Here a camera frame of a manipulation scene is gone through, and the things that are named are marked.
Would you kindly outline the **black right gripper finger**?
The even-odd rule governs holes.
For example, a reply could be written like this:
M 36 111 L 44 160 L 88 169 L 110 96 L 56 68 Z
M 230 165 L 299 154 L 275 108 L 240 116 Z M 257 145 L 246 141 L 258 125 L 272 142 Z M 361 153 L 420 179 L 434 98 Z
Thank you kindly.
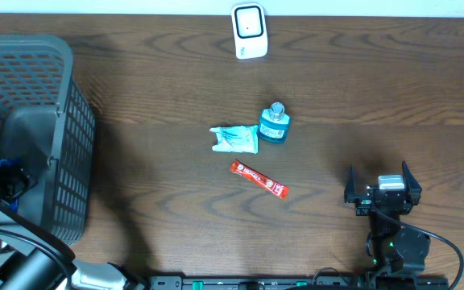
M 350 165 L 348 180 L 346 182 L 346 187 L 344 189 L 344 202 L 345 203 L 354 203 L 356 199 L 356 183 L 355 183 L 355 171 L 354 166 Z
M 410 172 L 405 161 L 402 162 L 402 169 L 407 199 L 412 205 L 418 205 L 421 198 L 422 187 Z

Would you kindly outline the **red Nescafe coffee stick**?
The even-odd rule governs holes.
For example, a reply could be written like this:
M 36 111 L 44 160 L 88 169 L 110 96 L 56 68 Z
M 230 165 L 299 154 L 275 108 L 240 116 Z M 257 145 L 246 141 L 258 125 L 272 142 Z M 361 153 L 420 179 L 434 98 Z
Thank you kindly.
M 261 174 L 260 172 L 257 172 L 237 159 L 231 164 L 230 171 L 234 174 L 240 175 L 241 177 L 251 181 L 254 184 L 257 184 L 259 187 L 272 193 L 282 200 L 284 200 L 290 192 L 290 188 L 288 186 L 283 185 L 280 182 L 275 181 L 272 178 L 265 176 L 264 174 Z

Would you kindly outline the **teal mouthwash bottle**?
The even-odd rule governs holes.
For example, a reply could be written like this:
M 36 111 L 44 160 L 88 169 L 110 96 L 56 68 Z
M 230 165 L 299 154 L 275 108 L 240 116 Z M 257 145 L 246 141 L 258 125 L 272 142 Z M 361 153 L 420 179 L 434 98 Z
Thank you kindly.
M 259 116 L 257 135 L 270 143 L 284 143 L 291 125 L 291 117 L 285 113 L 281 102 L 274 102 L 263 109 Z

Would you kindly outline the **mint green wipes pack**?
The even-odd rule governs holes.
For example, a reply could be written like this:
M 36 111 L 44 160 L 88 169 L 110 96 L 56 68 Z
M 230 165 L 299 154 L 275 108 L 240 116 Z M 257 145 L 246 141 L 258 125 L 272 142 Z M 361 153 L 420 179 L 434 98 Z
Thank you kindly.
M 209 129 L 217 138 L 217 143 L 212 146 L 216 152 L 227 153 L 251 153 L 259 151 L 258 126 L 228 126 L 212 127 Z

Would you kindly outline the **blue Oreo cookie pack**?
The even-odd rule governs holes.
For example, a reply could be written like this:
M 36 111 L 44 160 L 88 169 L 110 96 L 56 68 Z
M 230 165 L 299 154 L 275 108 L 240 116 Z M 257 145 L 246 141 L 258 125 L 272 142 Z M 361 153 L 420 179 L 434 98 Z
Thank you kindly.
M 22 188 L 19 173 L 20 170 L 13 161 L 0 160 L 0 202 L 14 213 L 18 212 L 17 195 Z

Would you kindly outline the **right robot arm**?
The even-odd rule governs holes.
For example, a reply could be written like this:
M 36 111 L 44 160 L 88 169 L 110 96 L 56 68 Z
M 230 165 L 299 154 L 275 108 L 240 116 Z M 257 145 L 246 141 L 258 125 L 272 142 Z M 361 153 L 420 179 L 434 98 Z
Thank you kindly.
M 422 187 L 402 163 L 397 175 L 379 176 L 375 187 L 356 189 L 354 169 L 350 168 L 344 202 L 354 204 L 358 216 L 370 221 L 370 255 L 377 269 L 388 266 L 395 275 L 413 275 L 425 269 L 430 237 L 399 224 L 400 217 L 419 204 Z

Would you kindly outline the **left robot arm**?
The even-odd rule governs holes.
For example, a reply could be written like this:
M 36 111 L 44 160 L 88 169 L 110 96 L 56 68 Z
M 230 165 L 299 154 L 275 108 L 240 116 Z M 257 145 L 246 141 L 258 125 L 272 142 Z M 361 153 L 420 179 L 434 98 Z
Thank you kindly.
M 148 289 L 148 281 L 112 263 L 76 259 L 57 237 L 10 205 L 35 186 L 17 163 L 0 164 L 0 289 Z

